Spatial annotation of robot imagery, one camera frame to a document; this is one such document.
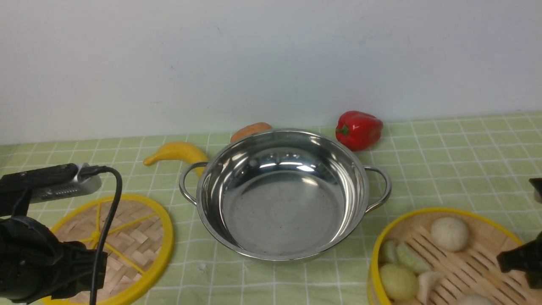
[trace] yellow banana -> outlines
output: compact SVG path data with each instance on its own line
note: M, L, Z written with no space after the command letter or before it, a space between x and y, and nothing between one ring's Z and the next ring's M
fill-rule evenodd
M207 155L194 144L178 141L162 145L154 155L143 160L143 165L151 166L162 160L180 160L192 164L195 162L208 162L209 158L207 158ZM198 167L194 170L198 176L201 177L204 169L204 167Z

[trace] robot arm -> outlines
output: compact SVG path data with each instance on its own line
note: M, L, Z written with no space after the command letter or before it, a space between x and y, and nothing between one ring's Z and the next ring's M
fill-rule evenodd
M29 204L94 193L100 171L88 164L64 164L5 175L0 179L0 297L32 303L43 297L69 298L89 291L97 250L77 241L60 242L27 217ZM107 253L101 251L97 288L104 285Z
M542 195L542 178L529 179L534 187L535 199ZM518 270L525 272L527 283L532 289L542 288L542 233L535 240L505 251L497 256L501 272Z

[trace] black cable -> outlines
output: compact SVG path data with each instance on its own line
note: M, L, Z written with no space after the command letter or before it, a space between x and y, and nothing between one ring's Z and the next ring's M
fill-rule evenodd
M98 296L98 268L100 265L100 256L104 250L105 240L107 238L109 228L111 227L111 223L113 222L113 218L115 217L115 212L117 211L117 207L119 206L120 196L122 193L122 177L116 169L108 166L89 166L81 169L80 173L82 178L95 176L102 173L113 174L117 180L117 187L115 189L115 196L113 197L113 202L111 203L111 208L109 209L109 213L105 220L104 227L102 228L102 231L100 233L100 239L98 240L98 245L96 247L96 255L94 256L94 263L92 266L91 297L89 300L90 305L96 305L96 298Z

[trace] sweet potato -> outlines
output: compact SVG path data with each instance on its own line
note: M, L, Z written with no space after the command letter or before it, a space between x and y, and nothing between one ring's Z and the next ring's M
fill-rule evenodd
M236 142L241 138L244 138L246 136L255 134L257 132L261 132L261 131L265 131L265 130L269 130L269 129L273 129L273 127L271 125L267 124L267 123L264 123L264 122L259 122L259 123L255 123L255 124L252 124L252 125L245 126L245 127L241 128L241 129L239 129L238 132L234 133L231 136L230 143Z

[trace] bell pepper stem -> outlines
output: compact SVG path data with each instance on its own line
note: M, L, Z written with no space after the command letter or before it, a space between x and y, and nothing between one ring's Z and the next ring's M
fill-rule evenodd
M335 132L340 132L343 135L347 136L348 135L348 127L346 125L343 125L342 129L337 128L337 129L335 129Z

